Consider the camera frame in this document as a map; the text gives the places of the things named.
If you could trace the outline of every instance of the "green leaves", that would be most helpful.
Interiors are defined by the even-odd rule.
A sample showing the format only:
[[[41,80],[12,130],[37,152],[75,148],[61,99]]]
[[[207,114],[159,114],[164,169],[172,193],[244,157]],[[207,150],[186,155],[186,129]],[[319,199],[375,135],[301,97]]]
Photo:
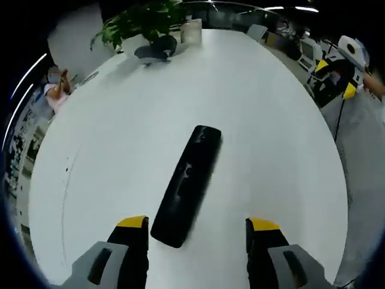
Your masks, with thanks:
[[[138,34],[153,42],[160,34],[169,34],[171,28],[173,31],[179,28],[185,19],[186,11],[182,2],[152,0],[146,5],[134,5],[106,21],[102,30],[91,39],[90,49],[98,37],[105,45],[112,44],[114,49],[123,40]]]

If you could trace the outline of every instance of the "pink shirt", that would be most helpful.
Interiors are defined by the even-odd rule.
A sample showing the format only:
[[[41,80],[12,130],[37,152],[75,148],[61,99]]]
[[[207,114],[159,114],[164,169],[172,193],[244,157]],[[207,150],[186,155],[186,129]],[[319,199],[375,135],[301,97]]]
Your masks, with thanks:
[[[64,91],[61,91],[60,98],[57,100],[52,99],[46,95],[48,90],[56,86],[57,86],[56,84],[51,84],[51,83],[48,83],[44,86],[44,95],[46,96],[49,106],[52,107],[52,109],[55,111],[55,114],[59,112],[60,107],[63,105],[63,103],[66,102],[68,98],[68,94],[65,93]]]

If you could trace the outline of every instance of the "potted plant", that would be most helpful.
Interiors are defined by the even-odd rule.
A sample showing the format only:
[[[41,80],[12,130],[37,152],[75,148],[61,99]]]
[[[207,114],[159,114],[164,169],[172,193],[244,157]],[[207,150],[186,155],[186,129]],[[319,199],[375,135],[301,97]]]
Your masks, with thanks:
[[[181,1],[151,0],[144,5],[136,4],[106,21],[102,30],[91,39],[90,49],[101,37],[104,45],[112,45],[114,49],[120,46],[125,53],[131,54],[136,48],[155,41],[159,35],[180,29],[185,19]]]

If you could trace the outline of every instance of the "black cable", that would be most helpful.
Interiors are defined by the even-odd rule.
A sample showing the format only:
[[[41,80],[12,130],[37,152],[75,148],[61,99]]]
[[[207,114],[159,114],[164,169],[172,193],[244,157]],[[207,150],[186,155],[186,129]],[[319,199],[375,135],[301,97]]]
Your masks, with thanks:
[[[329,53],[330,53],[330,51],[331,51],[331,48],[333,47],[333,45],[331,45],[331,43],[329,43],[329,45],[330,45],[330,47],[329,47],[329,51],[327,52],[327,54],[329,54]]]
[[[341,103],[341,109],[339,111],[338,122],[337,122],[337,127],[336,127],[336,135],[334,136],[334,142],[336,142],[336,140],[337,140],[337,134],[338,134],[338,129],[339,129],[339,122],[341,121],[342,109],[343,109],[343,105],[344,104],[345,104],[345,100],[343,99],[342,103]]]
[[[338,287],[338,288],[340,288],[340,289],[346,288],[348,285],[352,284],[355,280],[356,280],[356,278],[354,278],[353,280],[350,280],[350,281],[349,281],[348,283],[346,283],[344,286]]]

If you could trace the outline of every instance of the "yellow robot part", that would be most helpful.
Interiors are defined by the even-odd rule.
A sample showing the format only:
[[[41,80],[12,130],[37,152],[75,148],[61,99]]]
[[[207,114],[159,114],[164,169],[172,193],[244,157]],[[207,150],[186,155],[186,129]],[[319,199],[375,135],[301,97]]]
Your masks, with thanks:
[[[117,227],[130,227],[130,228],[142,228],[143,220],[146,216],[136,216],[126,218],[116,225]]]
[[[279,225],[262,220],[262,219],[257,219],[257,218],[249,218],[250,221],[253,224],[254,231],[272,231],[272,230],[279,230]]]
[[[354,85],[352,85],[350,82],[348,83],[348,86],[345,89],[345,92],[343,93],[343,98],[348,99],[352,98],[356,94],[357,89]]]
[[[318,66],[317,68],[315,69],[315,72],[319,71],[320,69],[324,68],[325,66],[328,66],[329,64],[327,64],[327,62],[325,60],[321,60],[319,63],[318,63]]]

